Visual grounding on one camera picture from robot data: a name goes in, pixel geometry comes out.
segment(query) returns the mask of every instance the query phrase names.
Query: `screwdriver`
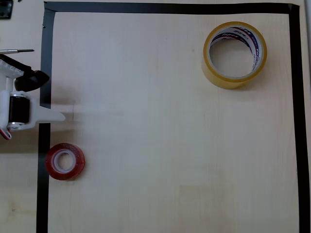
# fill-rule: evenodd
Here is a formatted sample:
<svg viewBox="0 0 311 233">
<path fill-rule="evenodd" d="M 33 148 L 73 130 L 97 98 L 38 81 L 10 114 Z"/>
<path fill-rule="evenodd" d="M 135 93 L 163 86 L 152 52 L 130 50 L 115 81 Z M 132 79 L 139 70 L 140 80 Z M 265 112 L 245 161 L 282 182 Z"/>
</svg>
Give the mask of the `screwdriver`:
<svg viewBox="0 0 311 233">
<path fill-rule="evenodd" d="M 34 50 L 0 50 L 0 54 L 18 53 L 18 52 L 33 52 Z"/>
</svg>

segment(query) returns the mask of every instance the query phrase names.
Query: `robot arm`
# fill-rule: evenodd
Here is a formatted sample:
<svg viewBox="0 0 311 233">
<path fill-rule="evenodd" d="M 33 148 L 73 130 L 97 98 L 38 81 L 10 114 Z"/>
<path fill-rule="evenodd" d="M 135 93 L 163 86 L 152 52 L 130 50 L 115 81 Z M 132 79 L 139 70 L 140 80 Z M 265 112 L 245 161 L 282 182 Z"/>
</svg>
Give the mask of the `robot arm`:
<svg viewBox="0 0 311 233">
<path fill-rule="evenodd" d="M 11 139 L 11 131 L 33 128 L 36 122 L 63 121 L 65 116 L 39 105 L 28 91 L 49 80 L 44 72 L 0 54 L 0 134 Z"/>
</svg>

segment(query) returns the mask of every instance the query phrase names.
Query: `black tape border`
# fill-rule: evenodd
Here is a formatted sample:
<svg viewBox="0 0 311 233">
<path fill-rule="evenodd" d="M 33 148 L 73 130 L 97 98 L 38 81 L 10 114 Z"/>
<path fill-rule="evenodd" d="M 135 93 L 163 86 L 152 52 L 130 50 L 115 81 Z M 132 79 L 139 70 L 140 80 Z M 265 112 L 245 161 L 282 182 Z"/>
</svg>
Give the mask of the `black tape border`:
<svg viewBox="0 0 311 233">
<path fill-rule="evenodd" d="M 288 14 L 297 159 L 299 232 L 310 232 L 310 184 L 302 74 L 299 6 L 287 3 L 175 4 L 125 2 L 44 2 L 41 70 L 52 77 L 52 40 L 55 12 L 226 15 Z M 51 107 L 51 80 L 40 89 L 40 104 Z M 36 232 L 48 232 L 49 175 L 45 156 L 50 149 L 50 124 L 39 125 Z"/>
</svg>

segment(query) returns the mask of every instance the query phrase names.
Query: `wooden table surface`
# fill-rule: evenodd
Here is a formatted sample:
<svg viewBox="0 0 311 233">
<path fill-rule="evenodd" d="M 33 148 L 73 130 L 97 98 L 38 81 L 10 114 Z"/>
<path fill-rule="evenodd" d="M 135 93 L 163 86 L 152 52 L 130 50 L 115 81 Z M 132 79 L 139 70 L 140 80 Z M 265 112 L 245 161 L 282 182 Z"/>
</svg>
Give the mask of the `wooden table surface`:
<svg viewBox="0 0 311 233">
<path fill-rule="evenodd" d="M 304 4 L 268 2 L 300 5 L 310 151 Z M 0 49 L 35 49 L 10 55 L 33 69 L 43 14 L 43 2 L 16 1 L 12 19 L 0 21 Z M 228 21 L 256 27 L 268 47 L 262 73 L 239 90 L 214 86 L 201 70 L 207 35 Z M 67 119 L 52 125 L 51 146 L 78 145 L 86 168 L 74 181 L 50 178 L 48 232 L 298 232 L 289 35 L 283 14 L 56 13 L 52 108 Z M 0 232 L 33 233 L 38 127 L 13 137 L 0 141 Z"/>
</svg>

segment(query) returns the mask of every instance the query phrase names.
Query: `packing tape roll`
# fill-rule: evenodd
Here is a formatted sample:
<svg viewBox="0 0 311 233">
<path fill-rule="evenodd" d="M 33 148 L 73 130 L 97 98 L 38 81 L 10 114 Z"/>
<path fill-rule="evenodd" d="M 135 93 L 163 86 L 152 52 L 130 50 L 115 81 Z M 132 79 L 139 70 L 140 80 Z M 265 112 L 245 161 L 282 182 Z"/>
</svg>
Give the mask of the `packing tape roll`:
<svg viewBox="0 0 311 233">
<path fill-rule="evenodd" d="M 59 165 L 59 158 L 62 154 L 69 154 L 72 157 L 72 165 L 63 169 Z M 57 180 L 70 180 L 78 176 L 86 162 L 80 148 L 69 143 L 60 143 L 53 146 L 47 153 L 45 160 L 46 169 L 50 176 Z"/>
<path fill-rule="evenodd" d="M 249 74 L 233 77 L 224 75 L 215 68 L 209 50 L 223 39 L 240 40 L 251 50 L 254 62 Z M 260 32 L 247 23 L 233 21 L 219 25 L 208 35 L 203 48 L 202 70 L 214 85 L 225 89 L 235 89 L 254 78 L 262 70 L 266 60 L 267 45 Z"/>
</svg>

